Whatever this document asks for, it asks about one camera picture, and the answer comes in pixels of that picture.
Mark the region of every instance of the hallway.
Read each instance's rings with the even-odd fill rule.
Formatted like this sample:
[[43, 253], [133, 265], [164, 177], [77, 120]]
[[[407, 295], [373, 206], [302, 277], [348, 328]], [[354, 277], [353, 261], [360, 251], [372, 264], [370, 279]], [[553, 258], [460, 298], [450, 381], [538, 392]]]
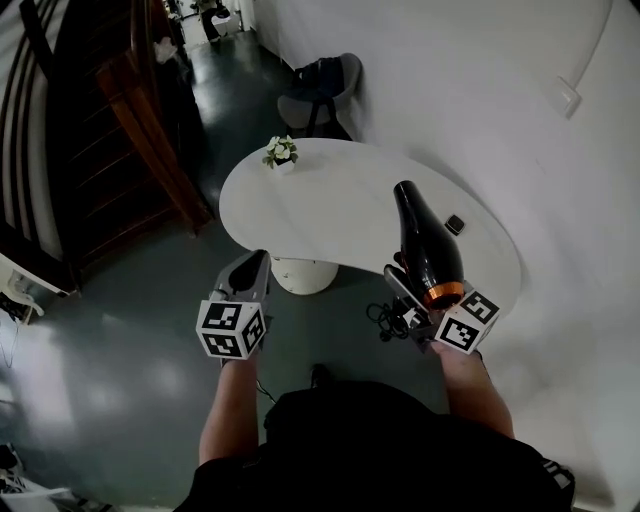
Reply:
[[[191, 58], [205, 128], [192, 172], [215, 207], [233, 167], [284, 133], [276, 99], [291, 72], [250, 33], [200, 46]], [[55, 301], [20, 328], [13, 366], [0, 371], [0, 425], [31, 479], [112, 504], [180, 503], [219, 372], [195, 334], [199, 302], [243, 252], [220, 221], [197, 239], [167, 229], [110, 261], [82, 296]], [[259, 373], [276, 398], [307, 386], [310, 366], [323, 362], [338, 378], [379, 380], [445, 408], [441, 383], [427, 381], [438, 363], [410, 342], [381, 343], [365, 316], [370, 302], [391, 298], [380, 276], [343, 268], [318, 295], [294, 296], [275, 282], [271, 291]], [[12, 329], [0, 329], [7, 352]], [[259, 395], [260, 421], [270, 406]]]

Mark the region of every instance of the white table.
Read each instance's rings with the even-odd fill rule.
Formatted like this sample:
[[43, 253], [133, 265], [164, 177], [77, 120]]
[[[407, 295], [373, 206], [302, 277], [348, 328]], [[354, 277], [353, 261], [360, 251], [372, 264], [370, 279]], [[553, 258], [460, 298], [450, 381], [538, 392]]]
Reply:
[[279, 177], [249, 155], [231, 172], [220, 195], [220, 217], [231, 237], [272, 256], [331, 262], [382, 274], [400, 250], [393, 187], [418, 186], [444, 223], [466, 227], [456, 242], [465, 278], [509, 313], [520, 293], [520, 261], [513, 242], [469, 194], [413, 160], [374, 146], [331, 139], [298, 139], [295, 170]]

